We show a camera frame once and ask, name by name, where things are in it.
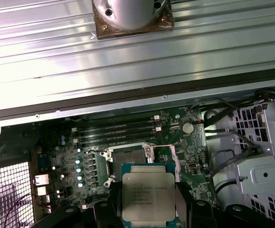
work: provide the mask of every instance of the screw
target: screw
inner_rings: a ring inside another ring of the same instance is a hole
[[[73,212],[73,211],[74,211],[73,208],[66,209],[66,213],[71,213],[71,212]]]
[[[206,205],[206,203],[204,203],[203,201],[198,201],[197,204],[198,204],[199,206],[205,206],[205,205]]]
[[[239,206],[233,206],[232,209],[235,211],[242,211],[242,209]]]
[[[111,16],[113,14],[113,11],[111,9],[107,9],[105,11],[105,14],[109,17],[109,16]]]

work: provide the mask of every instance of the capacitor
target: capacitor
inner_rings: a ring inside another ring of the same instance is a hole
[[[194,126],[192,123],[189,122],[186,122],[181,129],[186,134],[191,134],[194,132]]]
[[[82,178],[84,177],[84,175],[83,174],[79,174],[78,176],[77,176],[77,180],[82,180]]]
[[[75,163],[78,165],[79,163],[81,162],[81,159],[80,158],[77,158],[76,160],[75,160]]]
[[[60,193],[57,195],[57,198],[61,198],[61,197],[63,197],[63,193]]]
[[[78,183],[78,186],[81,188],[81,187],[83,187],[85,185],[85,183],[83,182],[83,181],[81,181],[81,182],[79,182]]]
[[[76,168],[76,172],[81,172],[82,170],[83,170],[82,167],[77,167],[77,168]]]

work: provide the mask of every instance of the metal frame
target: metal frame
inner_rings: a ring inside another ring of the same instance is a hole
[[[0,5],[0,110],[275,68],[275,0],[171,3],[174,31],[102,41],[91,0]]]

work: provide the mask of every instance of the chip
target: chip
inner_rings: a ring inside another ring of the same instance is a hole
[[[122,180],[122,164],[146,163],[145,151],[135,150],[131,152],[119,152],[113,154],[114,172],[117,181]]]
[[[207,198],[208,198],[208,194],[207,194],[206,192],[201,192],[201,193],[199,194],[199,197],[200,197],[201,200],[207,199]]]

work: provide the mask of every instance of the screw hole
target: screw hole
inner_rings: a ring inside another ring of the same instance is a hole
[[[111,15],[113,14],[113,11],[110,10],[110,9],[107,9],[107,10],[105,11],[105,14],[106,14],[107,16],[111,16]]]
[[[159,1],[154,3],[154,8],[159,9],[161,7],[161,3]]]

